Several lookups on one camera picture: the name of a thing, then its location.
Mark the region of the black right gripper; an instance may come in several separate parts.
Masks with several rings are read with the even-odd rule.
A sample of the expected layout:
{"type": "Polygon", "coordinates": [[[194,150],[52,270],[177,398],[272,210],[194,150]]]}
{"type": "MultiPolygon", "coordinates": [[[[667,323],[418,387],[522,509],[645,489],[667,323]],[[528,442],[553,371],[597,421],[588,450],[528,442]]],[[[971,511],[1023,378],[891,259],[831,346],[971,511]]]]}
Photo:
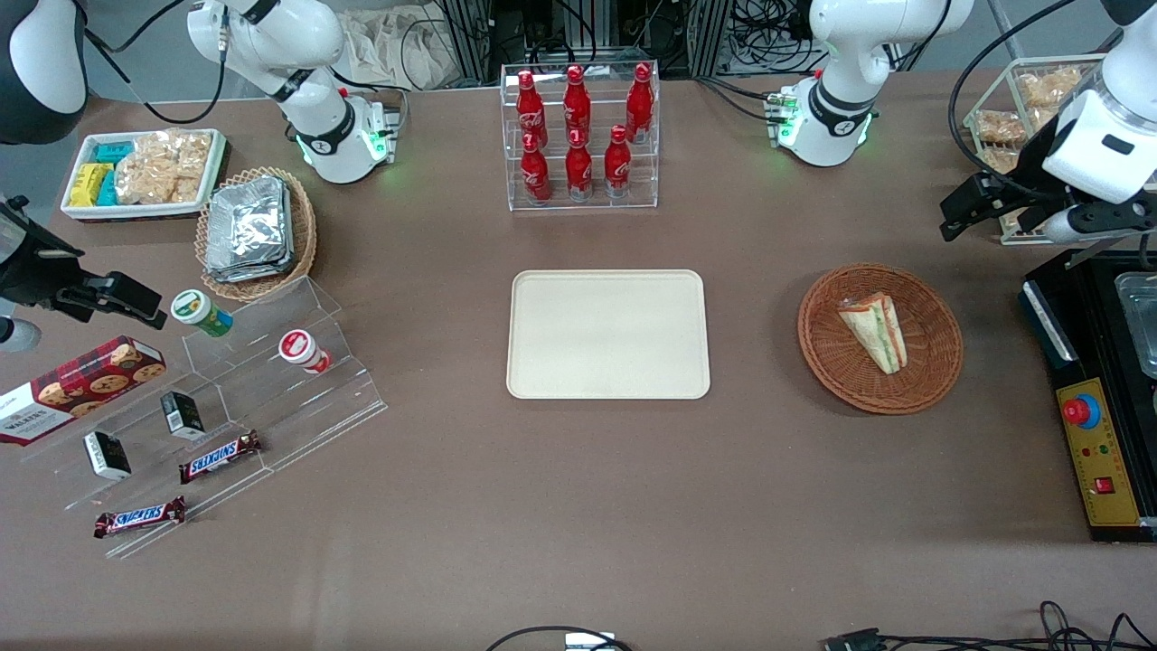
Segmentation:
{"type": "Polygon", "coordinates": [[[84,252],[25,217],[25,197],[3,197],[3,264],[1,296],[24,308],[54,309],[75,321],[93,315],[124,315],[162,330],[168,315],[161,294],[120,271],[90,278],[84,284],[80,257],[84,252]]]}

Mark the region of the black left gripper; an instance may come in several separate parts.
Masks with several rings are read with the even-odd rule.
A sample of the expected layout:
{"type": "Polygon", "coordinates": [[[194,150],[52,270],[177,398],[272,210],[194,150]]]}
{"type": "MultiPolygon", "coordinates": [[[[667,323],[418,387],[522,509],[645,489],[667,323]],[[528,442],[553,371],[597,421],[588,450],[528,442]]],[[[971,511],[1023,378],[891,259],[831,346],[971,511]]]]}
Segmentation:
{"type": "Polygon", "coordinates": [[[1075,125],[1073,118],[1051,118],[1036,135],[1029,136],[1016,167],[1007,173],[1008,182],[998,182],[992,173],[972,173],[960,184],[959,191],[943,198],[939,202],[942,239],[958,239],[967,228],[992,219],[989,213],[1002,193],[1015,207],[1025,209],[1020,219],[1037,220],[1042,234],[1075,234],[1070,214],[1081,205],[1081,191],[1074,182],[1046,168],[1047,161],[1057,160],[1059,148],[1075,125]]]}

